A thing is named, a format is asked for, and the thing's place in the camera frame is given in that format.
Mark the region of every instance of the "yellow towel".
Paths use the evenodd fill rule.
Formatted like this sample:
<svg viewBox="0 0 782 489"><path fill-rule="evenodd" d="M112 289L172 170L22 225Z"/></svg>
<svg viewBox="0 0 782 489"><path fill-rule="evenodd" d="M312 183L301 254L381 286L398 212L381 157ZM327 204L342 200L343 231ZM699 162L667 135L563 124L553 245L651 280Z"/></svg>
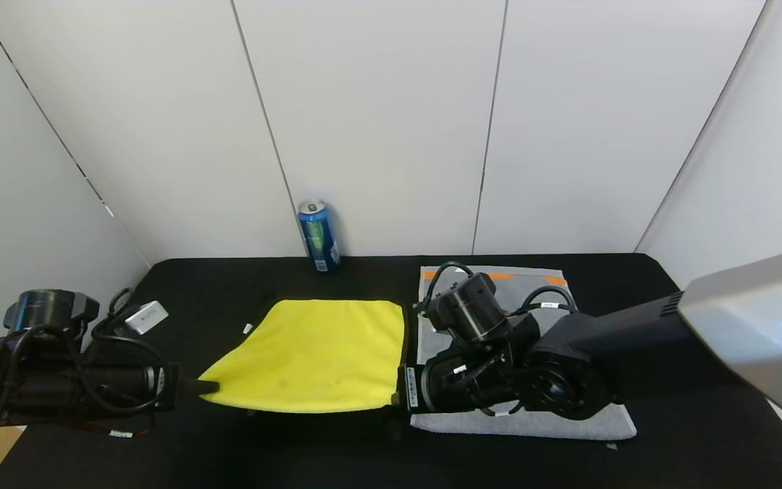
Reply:
<svg viewBox="0 0 782 489"><path fill-rule="evenodd" d="M381 408L397 387L403 310L388 301L283 300L201 380L210 402L275 412Z"/></svg>

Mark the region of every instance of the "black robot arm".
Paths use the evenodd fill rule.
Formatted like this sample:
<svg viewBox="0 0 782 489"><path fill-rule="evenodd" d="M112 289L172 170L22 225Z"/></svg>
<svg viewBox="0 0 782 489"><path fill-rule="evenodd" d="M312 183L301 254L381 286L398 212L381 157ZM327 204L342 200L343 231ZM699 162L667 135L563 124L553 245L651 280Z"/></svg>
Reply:
<svg viewBox="0 0 782 489"><path fill-rule="evenodd" d="M20 295L5 313L9 329L0 338L0 427L61 423L100 430L88 421L125 418L174 408L178 395L211 393L218 384L186 380L176 364L128 334L125 319L137 306L117 307L93 328L93 343L80 353L90 322L98 316L95 300L71 291L34 290ZM103 364L96 354L105 344L130 344L147 360L139 364ZM133 436L112 430L115 436Z"/></svg>
<svg viewBox="0 0 782 489"><path fill-rule="evenodd" d="M567 291L547 286L507 312L488 275L453 266L468 276L416 304L453 342L425 365L401 366L400 392L410 412L481 409L493 415L491 406L517 400L512 412L584 420L609 403L741 382L683 322L680 292L595 318L579 312ZM544 291L562 294L567 303L531 304ZM529 313L539 307L569 314L540 336Z"/></svg>

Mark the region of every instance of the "black table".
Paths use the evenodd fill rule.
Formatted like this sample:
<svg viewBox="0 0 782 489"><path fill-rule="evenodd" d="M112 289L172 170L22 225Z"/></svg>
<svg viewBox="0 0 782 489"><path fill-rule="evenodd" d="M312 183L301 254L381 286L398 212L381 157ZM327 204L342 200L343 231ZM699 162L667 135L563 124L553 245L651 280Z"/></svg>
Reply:
<svg viewBox="0 0 782 489"><path fill-rule="evenodd" d="M146 339L196 377L278 300L412 304L419 267L446 259L347 257L332 276L320 276L306 259L168 260L150 270L133 301L165 306L170 318ZM593 315L677 291L645 255L458 259L563 270L581 310ZM397 414L392 408L250 415L189 399L137 439L29 427L0 466L0 487L782 487L782 423L752 387L631 401L627 409L639 435L614 450L605 442L410 427L393 441L386 433ZM127 429L143 423L143 417L119 422Z"/></svg>

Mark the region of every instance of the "white wall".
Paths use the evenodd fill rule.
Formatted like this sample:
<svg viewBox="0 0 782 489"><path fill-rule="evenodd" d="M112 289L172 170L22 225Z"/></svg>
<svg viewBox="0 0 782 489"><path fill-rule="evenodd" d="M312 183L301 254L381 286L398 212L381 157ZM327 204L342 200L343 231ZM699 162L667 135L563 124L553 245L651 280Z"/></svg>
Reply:
<svg viewBox="0 0 782 489"><path fill-rule="evenodd" d="M763 0L510 0L475 253L632 251Z"/></svg>
<svg viewBox="0 0 782 489"><path fill-rule="evenodd" d="M150 263L305 254L228 0L0 1L0 38Z"/></svg>
<svg viewBox="0 0 782 489"><path fill-rule="evenodd" d="M106 303L146 270L0 47L0 336L22 291L68 289Z"/></svg>
<svg viewBox="0 0 782 489"><path fill-rule="evenodd" d="M0 38L151 263L302 256L304 198L348 254L632 251L762 1L510 0L501 60L504 0L234 0L249 56L228 0L0 0Z"/></svg>
<svg viewBox="0 0 782 489"><path fill-rule="evenodd" d="M766 6L639 251L680 287L782 253L782 0Z"/></svg>
<svg viewBox="0 0 782 489"><path fill-rule="evenodd" d="M504 1L235 3L295 202L347 254L469 254Z"/></svg>

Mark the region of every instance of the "soda can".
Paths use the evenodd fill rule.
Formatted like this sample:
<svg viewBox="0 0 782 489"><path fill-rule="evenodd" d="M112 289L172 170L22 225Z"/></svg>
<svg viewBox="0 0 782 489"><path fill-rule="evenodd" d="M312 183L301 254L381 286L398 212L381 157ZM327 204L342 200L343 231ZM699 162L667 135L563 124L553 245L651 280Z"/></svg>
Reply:
<svg viewBox="0 0 782 489"><path fill-rule="evenodd" d="M339 267L339 250L331 226L328 207L317 198L304 200L297 207L303 238L310 251L310 259L319 272L334 272Z"/></svg>

